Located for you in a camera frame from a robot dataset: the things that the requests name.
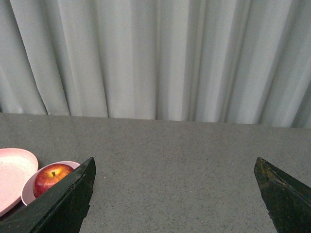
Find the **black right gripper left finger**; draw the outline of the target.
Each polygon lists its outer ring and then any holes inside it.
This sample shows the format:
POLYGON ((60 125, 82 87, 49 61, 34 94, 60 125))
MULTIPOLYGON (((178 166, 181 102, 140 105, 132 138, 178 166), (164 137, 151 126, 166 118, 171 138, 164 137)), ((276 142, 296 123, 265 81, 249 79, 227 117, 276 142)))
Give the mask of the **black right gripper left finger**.
POLYGON ((0 223, 2 233, 78 233, 89 210, 96 175, 90 157, 26 207, 0 223))

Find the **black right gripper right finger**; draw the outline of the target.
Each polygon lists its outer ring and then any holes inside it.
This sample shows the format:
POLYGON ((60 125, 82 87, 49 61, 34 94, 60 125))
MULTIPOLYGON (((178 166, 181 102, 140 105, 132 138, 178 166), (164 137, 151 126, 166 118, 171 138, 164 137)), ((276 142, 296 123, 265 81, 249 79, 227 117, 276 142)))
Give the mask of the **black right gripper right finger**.
POLYGON ((311 188, 260 157, 254 174, 276 231, 309 233, 311 188))

